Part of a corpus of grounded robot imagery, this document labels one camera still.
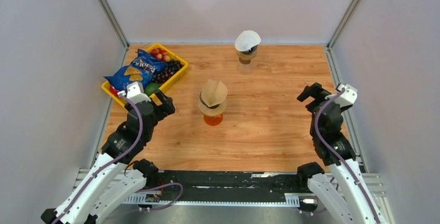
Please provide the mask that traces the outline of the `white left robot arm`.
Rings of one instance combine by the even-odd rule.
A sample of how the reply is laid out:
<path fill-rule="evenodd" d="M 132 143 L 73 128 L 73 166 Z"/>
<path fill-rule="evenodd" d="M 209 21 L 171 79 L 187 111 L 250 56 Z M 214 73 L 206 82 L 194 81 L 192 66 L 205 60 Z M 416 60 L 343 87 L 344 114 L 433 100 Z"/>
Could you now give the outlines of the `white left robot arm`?
<path fill-rule="evenodd" d="M 154 92 L 156 104 L 140 92 L 127 96 L 126 121 L 110 134 L 94 165 L 71 195 L 58 207 L 46 209 L 44 223 L 102 223 L 130 195 L 144 189 L 158 201 L 158 168 L 150 161 L 135 161 L 152 139 L 159 121 L 175 113 L 173 99 L 161 90 Z"/>

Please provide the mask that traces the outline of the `brown paper coffee filter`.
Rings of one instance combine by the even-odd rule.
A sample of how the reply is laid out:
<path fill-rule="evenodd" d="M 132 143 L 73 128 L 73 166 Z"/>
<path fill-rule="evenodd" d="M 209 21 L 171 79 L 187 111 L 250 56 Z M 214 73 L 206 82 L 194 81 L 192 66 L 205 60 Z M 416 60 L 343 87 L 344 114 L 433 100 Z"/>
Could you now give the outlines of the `brown paper coffee filter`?
<path fill-rule="evenodd" d="M 216 105 L 226 100 L 228 89 L 220 80 L 209 79 L 201 90 L 203 100 L 209 105 Z"/>

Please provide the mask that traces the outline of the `white paper coffee filter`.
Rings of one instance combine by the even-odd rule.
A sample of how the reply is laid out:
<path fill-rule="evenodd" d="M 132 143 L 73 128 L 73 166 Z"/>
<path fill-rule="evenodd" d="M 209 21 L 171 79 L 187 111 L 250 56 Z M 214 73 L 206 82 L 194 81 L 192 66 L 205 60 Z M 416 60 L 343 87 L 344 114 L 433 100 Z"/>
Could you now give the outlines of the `white paper coffee filter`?
<path fill-rule="evenodd" d="M 252 30 L 243 31 L 235 41 L 235 49 L 237 51 L 245 51 L 255 45 L 259 45 L 262 39 L 258 33 Z"/>

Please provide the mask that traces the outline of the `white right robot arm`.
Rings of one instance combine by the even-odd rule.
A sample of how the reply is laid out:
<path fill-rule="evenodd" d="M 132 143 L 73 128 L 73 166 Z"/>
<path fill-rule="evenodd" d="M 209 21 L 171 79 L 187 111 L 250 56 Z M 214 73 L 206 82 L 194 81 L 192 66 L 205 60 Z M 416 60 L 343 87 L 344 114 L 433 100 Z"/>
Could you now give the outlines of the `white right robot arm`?
<path fill-rule="evenodd" d="M 332 94 L 315 82 L 305 86 L 297 100 L 313 99 L 306 105 L 311 113 L 313 146 L 338 186 L 334 187 L 323 169 L 311 162 L 298 167 L 297 187 L 314 193 L 339 223 L 388 223 L 367 188 L 350 142 L 341 131 L 342 114 L 354 105 L 357 90 L 340 83 L 336 91 Z"/>

